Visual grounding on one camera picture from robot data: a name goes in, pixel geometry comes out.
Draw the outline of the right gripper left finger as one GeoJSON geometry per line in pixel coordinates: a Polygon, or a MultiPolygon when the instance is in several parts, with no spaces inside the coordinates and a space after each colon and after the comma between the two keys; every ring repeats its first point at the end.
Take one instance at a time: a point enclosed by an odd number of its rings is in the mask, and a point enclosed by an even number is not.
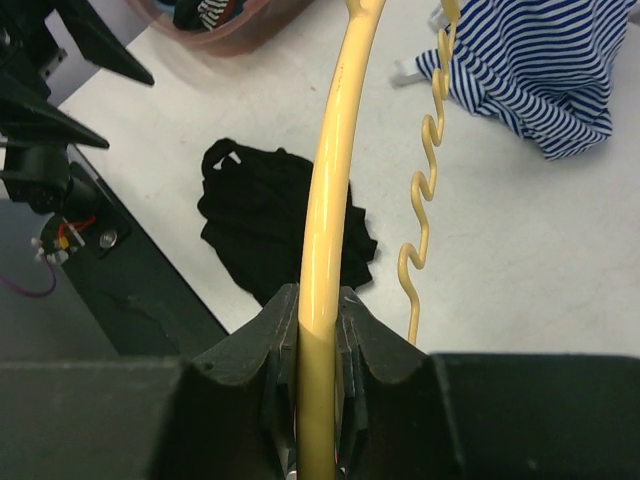
{"type": "Polygon", "coordinates": [[[175,479],[284,479],[295,446],[299,287],[186,370],[172,419],[175,479]]]}

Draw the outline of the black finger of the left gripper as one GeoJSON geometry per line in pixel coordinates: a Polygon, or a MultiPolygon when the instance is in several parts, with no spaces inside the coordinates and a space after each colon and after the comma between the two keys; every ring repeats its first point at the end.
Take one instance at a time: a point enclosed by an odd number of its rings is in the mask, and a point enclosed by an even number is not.
{"type": "Polygon", "coordinates": [[[1,3],[1,133],[25,144],[82,144],[107,149],[106,139],[48,102],[47,79],[64,51],[46,25],[57,13],[82,57],[152,86],[152,74],[117,39],[87,1],[1,3]]]}

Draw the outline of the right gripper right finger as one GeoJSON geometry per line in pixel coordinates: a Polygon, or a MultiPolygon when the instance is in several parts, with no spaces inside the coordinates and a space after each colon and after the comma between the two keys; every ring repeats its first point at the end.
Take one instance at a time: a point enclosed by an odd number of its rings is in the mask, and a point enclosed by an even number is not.
{"type": "Polygon", "coordinates": [[[434,361],[349,287],[336,322],[337,465],[347,479],[463,474],[434,361]]]}

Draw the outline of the yellow plastic hanger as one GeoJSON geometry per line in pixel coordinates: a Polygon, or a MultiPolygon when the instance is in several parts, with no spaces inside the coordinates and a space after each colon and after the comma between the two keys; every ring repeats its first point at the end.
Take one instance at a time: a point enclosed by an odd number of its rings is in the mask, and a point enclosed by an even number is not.
{"type": "MultiPolygon", "coordinates": [[[[432,74],[437,114],[422,122],[422,143],[429,171],[414,173],[411,202],[420,224],[418,245],[404,244],[397,275],[410,301],[408,341],[414,344],[420,318],[420,300],[408,268],[426,262],[430,228],[424,202],[432,200],[438,176],[435,150],[444,133],[444,102],[451,83],[450,62],[461,16],[456,1],[444,1],[449,28],[438,33],[440,65],[432,74]]],[[[335,457],[336,321],[346,199],[357,116],[367,64],[384,8],[381,1],[350,1],[349,22],[326,103],[314,162],[301,264],[297,345],[296,444],[300,479],[332,479],[335,457]]]]}

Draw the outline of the black tank top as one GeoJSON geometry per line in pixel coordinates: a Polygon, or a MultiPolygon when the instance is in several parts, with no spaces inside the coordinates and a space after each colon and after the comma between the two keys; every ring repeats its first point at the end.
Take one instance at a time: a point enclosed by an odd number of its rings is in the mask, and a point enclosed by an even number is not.
{"type": "Polygon", "coordinates": [[[202,239],[232,280],[260,305],[300,280],[311,161],[216,141],[201,163],[202,239]]]}

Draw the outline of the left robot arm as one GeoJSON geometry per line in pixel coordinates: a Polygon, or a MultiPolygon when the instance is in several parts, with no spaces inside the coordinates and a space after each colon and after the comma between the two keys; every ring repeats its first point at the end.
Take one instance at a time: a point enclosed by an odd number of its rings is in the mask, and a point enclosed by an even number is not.
{"type": "Polygon", "coordinates": [[[100,209],[99,191],[73,175],[71,145],[106,149],[99,134],[49,102],[47,80],[65,58],[46,20],[57,13],[83,58],[153,85],[151,73],[116,38],[87,1],[1,4],[1,180],[11,200],[38,214],[84,219],[100,209]]]}

